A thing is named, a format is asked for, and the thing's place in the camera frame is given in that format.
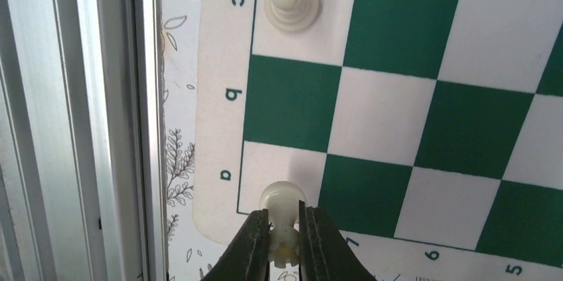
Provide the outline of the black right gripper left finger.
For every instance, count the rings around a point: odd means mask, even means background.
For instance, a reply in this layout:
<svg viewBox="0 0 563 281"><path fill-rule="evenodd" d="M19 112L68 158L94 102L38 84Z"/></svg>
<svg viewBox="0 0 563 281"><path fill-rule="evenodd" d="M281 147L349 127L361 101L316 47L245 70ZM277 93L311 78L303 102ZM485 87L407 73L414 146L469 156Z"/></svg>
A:
<svg viewBox="0 0 563 281"><path fill-rule="evenodd" d="M270 222L268 210L252 211L218 262L202 280L269 280L269 247Z"/></svg>

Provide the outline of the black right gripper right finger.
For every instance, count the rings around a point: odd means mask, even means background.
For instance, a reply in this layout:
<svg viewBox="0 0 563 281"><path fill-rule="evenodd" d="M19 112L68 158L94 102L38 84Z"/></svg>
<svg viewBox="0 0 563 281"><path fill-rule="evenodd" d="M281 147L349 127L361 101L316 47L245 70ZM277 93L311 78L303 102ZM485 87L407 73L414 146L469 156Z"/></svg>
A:
<svg viewBox="0 0 563 281"><path fill-rule="evenodd" d="M299 202L299 279L375 281L348 246L328 213Z"/></svg>

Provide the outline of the white chess rook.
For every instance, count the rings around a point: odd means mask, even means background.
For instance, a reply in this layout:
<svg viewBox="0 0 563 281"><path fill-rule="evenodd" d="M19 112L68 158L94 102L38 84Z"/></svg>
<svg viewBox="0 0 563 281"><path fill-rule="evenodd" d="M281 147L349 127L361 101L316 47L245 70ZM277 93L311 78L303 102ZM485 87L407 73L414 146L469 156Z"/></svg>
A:
<svg viewBox="0 0 563 281"><path fill-rule="evenodd" d="M259 206L268 210L272 230L268 260L276 268L299 264L299 203L306 202L304 192L290 181L276 181L268 185L260 196Z"/></svg>

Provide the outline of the white chess piece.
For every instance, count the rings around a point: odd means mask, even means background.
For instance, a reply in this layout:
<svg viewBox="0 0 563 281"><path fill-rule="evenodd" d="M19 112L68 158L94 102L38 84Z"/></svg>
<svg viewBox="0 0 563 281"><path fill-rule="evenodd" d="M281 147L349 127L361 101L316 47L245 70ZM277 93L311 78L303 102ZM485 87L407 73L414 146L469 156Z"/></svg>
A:
<svg viewBox="0 0 563 281"><path fill-rule="evenodd" d="M268 21L277 29L296 33L307 29L316 19L320 0L264 0Z"/></svg>

